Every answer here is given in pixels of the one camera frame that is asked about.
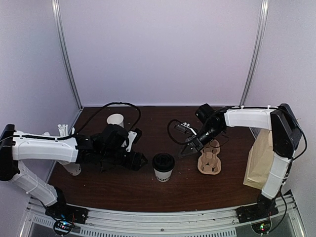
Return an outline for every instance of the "metal extrusion bar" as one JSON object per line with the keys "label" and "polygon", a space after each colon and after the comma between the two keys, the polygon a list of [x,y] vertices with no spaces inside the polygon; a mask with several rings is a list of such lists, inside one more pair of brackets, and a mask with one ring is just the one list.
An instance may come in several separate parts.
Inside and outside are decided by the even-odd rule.
{"label": "metal extrusion bar", "polygon": [[269,0],[262,0],[255,47],[252,54],[252,59],[251,59],[250,68],[248,71],[246,85],[243,90],[243,94],[242,94],[239,106],[244,105],[247,99],[247,96],[249,94],[251,83],[255,74],[256,66],[259,59],[260,48],[262,45],[263,36],[264,36],[266,25],[267,25],[268,5],[269,5]]}
{"label": "metal extrusion bar", "polygon": [[63,25],[62,25],[62,20],[61,20],[61,14],[60,14],[60,8],[59,8],[59,0],[52,0],[52,6],[53,6],[53,13],[54,13],[54,18],[56,21],[56,26],[57,26],[57,31],[58,31],[58,36],[59,36],[59,41],[60,41],[60,46],[61,46],[61,51],[63,54],[63,61],[65,65],[65,69],[67,72],[67,77],[70,83],[71,90],[73,92],[73,95],[75,97],[75,101],[77,104],[77,107],[79,110],[82,109],[82,104],[79,98],[78,90],[76,87],[76,83],[74,80],[74,75],[73,71],[71,69],[70,65],[70,60],[67,52],[67,47],[66,47],[66,41],[65,41],[65,35],[64,35],[64,30],[63,30]]}
{"label": "metal extrusion bar", "polygon": [[[293,213],[293,217],[299,218],[297,206],[292,195],[286,195],[288,213]],[[277,198],[276,205],[279,214],[282,216],[285,205],[281,198]],[[110,237],[113,236],[133,236],[133,237],[153,237],[153,236],[203,236],[214,234],[213,236],[236,236],[234,229],[249,225],[250,223],[238,222],[236,208],[223,208],[210,211],[190,211],[190,212],[122,212],[95,208],[89,210],[86,223],[77,224],[73,234],[84,237]],[[40,202],[34,198],[30,199],[27,206],[28,216],[25,218],[25,225],[22,229],[21,237],[26,237],[30,232],[30,222],[51,228],[54,220],[45,216],[45,209]],[[297,237],[304,237],[304,229],[300,229],[301,223],[293,225]]]}

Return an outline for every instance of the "black cup lid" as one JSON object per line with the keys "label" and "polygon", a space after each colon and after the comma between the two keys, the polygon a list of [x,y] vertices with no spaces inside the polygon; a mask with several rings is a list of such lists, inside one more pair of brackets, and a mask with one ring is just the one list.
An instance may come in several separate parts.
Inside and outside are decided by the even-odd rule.
{"label": "black cup lid", "polygon": [[159,153],[153,158],[153,168],[159,172],[168,172],[174,168],[174,158],[168,153]]}

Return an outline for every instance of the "white wall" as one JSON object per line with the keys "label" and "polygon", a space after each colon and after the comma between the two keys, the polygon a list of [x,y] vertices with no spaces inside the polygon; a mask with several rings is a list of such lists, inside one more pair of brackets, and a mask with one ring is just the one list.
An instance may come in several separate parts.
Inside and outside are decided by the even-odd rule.
{"label": "white wall", "polygon": [[61,0],[84,106],[239,104],[261,0]]}
{"label": "white wall", "polygon": [[305,155],[293,164],[286,187],[294,192],[308,236],[313,237],[316,233],[316,1],[271,0],[269,4],[264,42],[246,105],[285,102],[299,118],[309,146]]}
{"label": "white wall", "polygon": [[[0,133],[16,129],[57,135],[77,114],[67,81],[50,0],[0,0]],[[46,179],[51,161],[28,167]],[[17,236],[29,197],[0,182],[0,236]]]}

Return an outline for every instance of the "white paper cup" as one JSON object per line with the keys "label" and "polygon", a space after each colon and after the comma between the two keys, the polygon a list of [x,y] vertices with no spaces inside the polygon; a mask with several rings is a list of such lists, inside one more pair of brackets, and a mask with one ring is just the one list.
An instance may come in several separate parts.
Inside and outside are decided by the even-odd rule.
{"label": "white paper cup", "polygon": [[153,168],[157,180],[166,182],[170,179],[175,160],[168,153],[159,153],[153,158]]}
{"label": "white paper cup", "polygon": [[124,127],[124,116],[121,114],[112,114],[108,116],[107,119],[108,124],[117,124],[121,127]]}

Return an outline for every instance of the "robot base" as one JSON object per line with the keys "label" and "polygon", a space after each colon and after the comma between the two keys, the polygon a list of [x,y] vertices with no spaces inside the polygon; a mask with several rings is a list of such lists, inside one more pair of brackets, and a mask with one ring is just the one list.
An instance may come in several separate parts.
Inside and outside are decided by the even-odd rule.
{"label": "robot base", "polygon": [[258,204],[250,206],[241,206],[236,209],[237,217],[239,223],[245,223],[249,221],[257,221],[259,219],[268,218],[270,216],[278,214],[278,209],[274,206],[271,207],[269,211],[263,212],[262,214],[258,213]]}
{"label": "robot base", "polygon": [[58,220],[65,220],[69,223],[78,223],[78,224],[85,224],[85,221],[88,216],[88,210],[82,207],[77,206],[70,206],[67,205],[67,212],[71,213],[70,215],[61,215],[57,213],[53,213],[46,209],[45,215],[50,216],[52,218],[58,219]]}

